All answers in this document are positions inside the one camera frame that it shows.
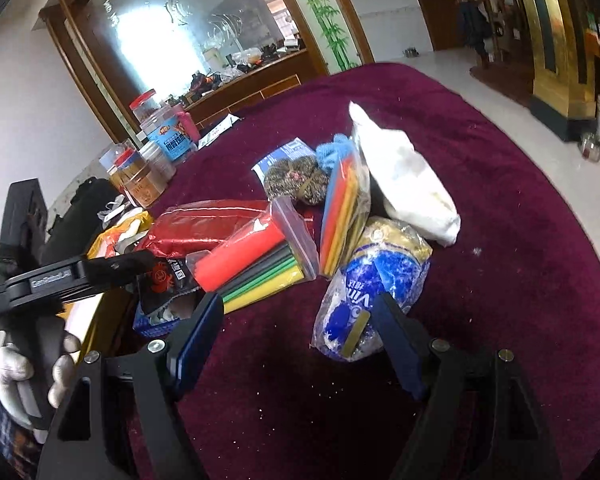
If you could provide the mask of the left white gloved hand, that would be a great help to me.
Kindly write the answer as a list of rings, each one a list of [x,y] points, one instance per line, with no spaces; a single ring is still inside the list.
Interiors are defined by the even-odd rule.
[[[73,353],[81,349],[81,341],[70,333],[65,333],[60,357],[52,367],[53,383],[47,393],[47,402],[52,408],[59,408],[73,376]],[[22,356],[13,344],[0,348],[0,402],[10,417],[21,427],[33,430],[31,417],[24,410],[17,384],[34,375],[33,365]]]

